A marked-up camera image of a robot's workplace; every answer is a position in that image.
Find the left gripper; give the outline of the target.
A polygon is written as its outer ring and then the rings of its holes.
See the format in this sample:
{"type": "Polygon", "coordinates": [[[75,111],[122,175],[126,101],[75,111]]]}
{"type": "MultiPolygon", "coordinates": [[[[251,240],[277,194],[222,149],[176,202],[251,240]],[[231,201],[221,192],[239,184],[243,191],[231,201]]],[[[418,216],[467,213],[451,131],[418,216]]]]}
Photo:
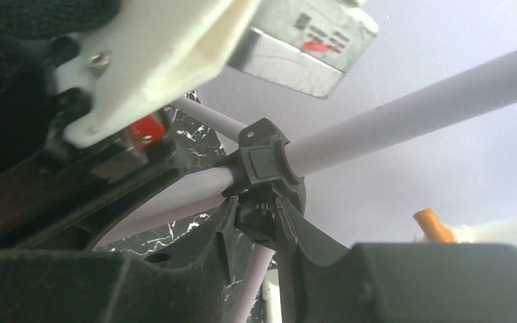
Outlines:
{"type": "Polygon", "coordinates": [[[140,205],[177,182],[183,162],[162,110],[142,144],[132,124],[78,148],[62,137],[92,109],[56,68],[80,52],[72,32],[97,30],[120,1],[0,1],[0,249],[89,250],[140,205]]]}

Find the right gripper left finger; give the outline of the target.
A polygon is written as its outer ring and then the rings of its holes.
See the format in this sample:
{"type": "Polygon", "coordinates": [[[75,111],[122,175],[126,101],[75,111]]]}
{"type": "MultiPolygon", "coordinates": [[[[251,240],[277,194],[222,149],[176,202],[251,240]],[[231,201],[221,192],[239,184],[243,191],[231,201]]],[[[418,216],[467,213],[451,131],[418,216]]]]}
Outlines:
{"type": "Polygon", "coordinates": [[[169,246],[119,252],[0,250],[0,322],[221,322],[236,200],[169,246]]]}

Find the lilac folding tripod stand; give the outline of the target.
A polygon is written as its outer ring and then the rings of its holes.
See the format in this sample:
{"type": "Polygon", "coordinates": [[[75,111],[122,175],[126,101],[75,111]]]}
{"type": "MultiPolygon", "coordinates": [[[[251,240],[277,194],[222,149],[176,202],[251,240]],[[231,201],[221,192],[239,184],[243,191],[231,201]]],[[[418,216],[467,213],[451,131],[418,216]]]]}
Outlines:
{"type": "MultiPolygon", "coordinates": [[[[312,133],[284,152],[303,177],[515,103],[517,50],[312,133]]],[[[225,167],[188,175],[157,196],[159,212],[125,219],[100,245],[210,209],[234,182],[234,171],[225,167]]]]}

